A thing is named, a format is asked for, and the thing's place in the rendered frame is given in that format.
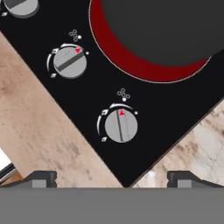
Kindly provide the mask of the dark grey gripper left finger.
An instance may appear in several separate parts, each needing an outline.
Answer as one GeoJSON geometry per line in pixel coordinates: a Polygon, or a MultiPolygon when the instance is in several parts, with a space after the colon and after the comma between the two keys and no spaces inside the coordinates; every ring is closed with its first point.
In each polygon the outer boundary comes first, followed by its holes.
{"type": "Polygon", "coordinates": [[[33,171],[25,179],[3,185],[3,188],[25,187],[25,188],[56,188],[56,171],[33,171]]]}

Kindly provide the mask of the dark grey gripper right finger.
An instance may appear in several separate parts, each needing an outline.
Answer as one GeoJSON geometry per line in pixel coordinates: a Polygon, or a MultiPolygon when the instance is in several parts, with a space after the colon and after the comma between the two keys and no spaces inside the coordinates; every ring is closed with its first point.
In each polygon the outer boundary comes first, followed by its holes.
{"type": "Polygon", "coordinates": [[[167,179],[168,188],[224,188],[224,185],[218,185],[198,178],[190,171],[168,171],[167,179]]]}

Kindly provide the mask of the grey hob knob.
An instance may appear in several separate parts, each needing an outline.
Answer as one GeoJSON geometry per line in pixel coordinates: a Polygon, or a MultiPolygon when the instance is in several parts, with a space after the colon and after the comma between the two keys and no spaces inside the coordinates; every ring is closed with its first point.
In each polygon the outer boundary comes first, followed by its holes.
{"type": "Polygon", "coordinates": [[[81,76],[87,68],[87,58],[80,46],[66,46],[57,51],[53,58],[56,72],[68,79],[81,76]]]}
{"type": "Polygon", "coordinates": [[[119,144],[127,143],[133,139],[137,129],[136,117],[125,108],[112,111],[105,121],[106,134],[111,140],[119,144]]]}
{"type": "Polygon", "coordinates": [[[29,18],[39,9],[39,0],[3,0],[8,12],[16,18],[29,18]]]}

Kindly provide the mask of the black glass hob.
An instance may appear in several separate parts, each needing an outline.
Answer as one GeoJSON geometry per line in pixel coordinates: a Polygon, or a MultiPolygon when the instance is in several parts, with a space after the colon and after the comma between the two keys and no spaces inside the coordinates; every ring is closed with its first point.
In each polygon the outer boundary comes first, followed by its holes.
{"type": "Polygon", "coordinates": [[[31,17],[12,16],[0,0],[0,32],[123,186],[133,185],[224,99],[224,49],[186,66],[148,62],[116,40],[102,0],[38,0],[31,17]],[[53,58],[80,46],[87,68],[60,76],[53,58]],[[138,129],[127,143],[105,131],[116,109],[138,129]]]}

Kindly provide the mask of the dark grey pan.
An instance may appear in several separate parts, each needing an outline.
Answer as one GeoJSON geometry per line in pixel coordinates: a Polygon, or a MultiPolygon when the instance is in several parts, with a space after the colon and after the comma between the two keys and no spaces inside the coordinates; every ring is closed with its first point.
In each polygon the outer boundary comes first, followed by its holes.
{"type": "Polygon", "coordinates": [[[134,55],[186,66],[224,49],[224,0],[101,0],[115,39],[134,55]]]}

